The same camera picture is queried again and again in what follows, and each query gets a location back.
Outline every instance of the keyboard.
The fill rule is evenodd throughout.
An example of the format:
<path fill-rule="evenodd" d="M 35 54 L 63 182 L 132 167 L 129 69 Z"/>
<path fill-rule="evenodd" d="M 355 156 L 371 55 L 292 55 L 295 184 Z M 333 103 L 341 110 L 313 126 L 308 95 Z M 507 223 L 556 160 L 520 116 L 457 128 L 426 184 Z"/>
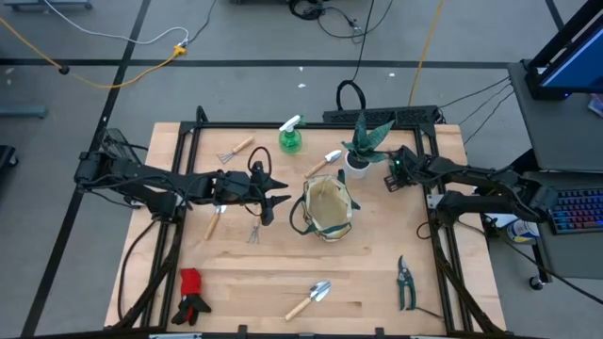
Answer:
<path fill-rule="evenodd" d="M 554 234 L 603 232 L 603 187 L 559 190 L 550 216 Z"/>

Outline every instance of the white cable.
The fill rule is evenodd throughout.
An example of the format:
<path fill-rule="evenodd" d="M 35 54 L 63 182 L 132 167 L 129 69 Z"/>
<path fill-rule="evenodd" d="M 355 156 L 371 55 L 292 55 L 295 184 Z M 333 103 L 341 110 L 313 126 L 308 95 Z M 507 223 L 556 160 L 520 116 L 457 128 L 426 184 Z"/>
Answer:
<path fill-rule="evenodd" d="M 165 31 L 165 32 L 161 33 L 160 35 L 158 35 L 155 39 L 149 40 L 149 41 L 137 41 L 137 40 L 132 40 L 132 39 L 124 37 L 124 36 L 111 35 L 111 34 L 105 34 L 105 33 L 99 33 L 99 32 L 92 32 L 92 31 L 89 31 L 88 29 L 80 27 L 78 24 L 76 24 L 73 21 L 69 20 L 65 15 L 63 15 L 63 13 L 59 12 L 54 6 L 52 6 L 50 4 L 50 2 L 48 2 L 48 0 L 44 0 L 44 2 L 59 17 L 63 18 L 66 22 L 68 22 L 69 24 L 71 24 L 73 27 L 79 29 L 80 31 L 82 31 L 84 33 L 88 33 L 90 35 L 100 36 L 100 37 L 106 37 L 106 38 L 121 39 L 121 40 L 130 41 L 130 42 L 133 42 L 133 43 L 145 45 L 145 44 L 151 44 L 151 43 L 153 43 L 153 42 L 155 42 L 155 41 L 163 38 L 163 36 L 165 36 L 166 34 L 172 32 L 174 30 L 182 30 L 182 31 L 184 31 L 186 33 L 186 35 L 185 35 L 185 38 L 182 40 L 182 42 L 179 43 L 179 45 L 186 46 L 188 44 L 188 30 L 186 28 L 184 28 L 184 27 L 172 27 L 172 28 L 168 29 L 167 31 Z"/>

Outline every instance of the concrete floor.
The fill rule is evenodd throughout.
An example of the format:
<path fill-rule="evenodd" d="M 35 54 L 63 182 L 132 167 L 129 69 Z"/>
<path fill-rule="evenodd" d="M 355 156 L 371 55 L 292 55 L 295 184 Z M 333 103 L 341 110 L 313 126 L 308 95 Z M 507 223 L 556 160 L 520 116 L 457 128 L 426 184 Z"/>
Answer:
<path fill-rule="evenodd" d="M 555 0 L 568 20 L 582 0 Z M 92 30 L 129 35 L 142 0 L 93 1 L 95 10 L 65 8 L 77 23 Z M 333 1 L 362 24 L 368 1 Z M 179 24 L 194 31 L 203 23 L 210 1 L 153 0 L 140 38 L 149 39 Z M 387 5 L 377 0 L 374 15 Z M 417 61 L 427 36 L 437 0 L 396 0 L 388 17 L 371 33 L 366 60 Z M 84 35 L 56 15 L 15 13 L 0 7 L 0 16 L 45 53 L 56 58 L 120 60 L 126 43 Z M 324 18 L 333 31 L 348 33 L 334 14 Z M 475 61 L 481 69 L 423 70 L 415 105 L 444 104 L 506 76 L 501 69 L 484 69 L 482 62 L 512 62 L 533 57 L 555 34 L 556 26 L 545 0 L 454 0 L 445 4 L 429 51 L 430 61 Z M 162 59 L 181 38 L 137 46 L 132 58 Z M 0 61 L 36 58 L 0 29 Z M 211 23 L 188 49 L 188 60 L 354 60 L 359 45 L 326 36 L 316 23 L 291 16 L 271 1 L 248 0 L 244 6 L 218 0 Z M 111 83 L 118 64 L 73 67 L 73 72 Z M 129 79 L 145 67 L 130 66 Z M 122 129 L 132 142 L 148 144 L 157 121 L 192 120 L 202 105 L 211 121 L 283 121 L 304 114 L 321 121 L 324 110 L 335 109 L 338 83 L 353 74 L 346 67 L 168 67 L 122 89 L 109 125 Z M 406 105 L 414 68 L 363 68 L 357 82 L 369 107 Z M 465 117 L 490 94 L 467 99 L 445 109 L 449 123 Z M 24 325 L 42 273 L 73 193 L 73 173 L 79 152 L 85 151 L 106 107 L 108 90 L 84 86 L 61 76 L 50 66 L 2 66 L 2 105 L 46 105 L 45 120 L 0 120 L 0 144 L 17 147 L 19 168 L 12 172 L 0 196 L 0 337 L 18 336 Z M 344 93 L 345 106 L 356 99 Z M 462 126 L 468 137 L 497 101 L 485 106 Z M 492 153 L 494 143 L 505 147 Z M 513 96 L 467 145 L 475 166 L 500 167 L 530 147 Z M 86 196 L 79 209 L 55 283 L 36 334 L 101 329 L 113 288 L 129 211 Z M 594 302 L 557 282 L 541 292 L 526 284 L 535 269 L 497 242 L 491 258 L 509 330 L 518 334 L 555 337 L 603 337 L 601 309 Z M 599 281 L 577 281 L 603 295 Z"/>

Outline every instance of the white pot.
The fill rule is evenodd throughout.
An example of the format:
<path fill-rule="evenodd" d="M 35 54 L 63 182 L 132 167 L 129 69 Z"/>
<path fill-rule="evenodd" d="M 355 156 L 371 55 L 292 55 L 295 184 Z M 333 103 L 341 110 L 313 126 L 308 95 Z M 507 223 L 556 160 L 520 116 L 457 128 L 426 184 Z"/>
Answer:
<path fill-rule="evenodd" d="M 344 166 L 343 166 L 343 170 L 344 172 L 346 172 L 346 179 L 351 178 L 351 179 L 362 179 L 365 177 L 365 175 L 367 175 L 367 170 L 370 168 L 370 163 L 368 163 L 368 166 L 366 166 L 363 169 L 357 169 L 354 168 L 350 165 L 350 163 L 348 162 L 348 154 L 350 154 L 350 152 L 346 152 L 346 156 L 344 156 Z"/>

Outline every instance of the spray bottle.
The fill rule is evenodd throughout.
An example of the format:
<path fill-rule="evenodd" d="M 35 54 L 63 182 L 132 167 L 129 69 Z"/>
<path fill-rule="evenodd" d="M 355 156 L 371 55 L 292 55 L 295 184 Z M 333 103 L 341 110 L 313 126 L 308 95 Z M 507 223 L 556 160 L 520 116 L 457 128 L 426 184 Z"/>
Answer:
<path fill-rule="evenodd" d="M 279 131 L 281 131 L 279 145 L 281 145 L 283 152 L 294 154 L 302 148 L 302 133 L 294 129 L 295 125 L 302 121 L 302 117 L 302 115 L 296 115 L 279 128 Z"/>

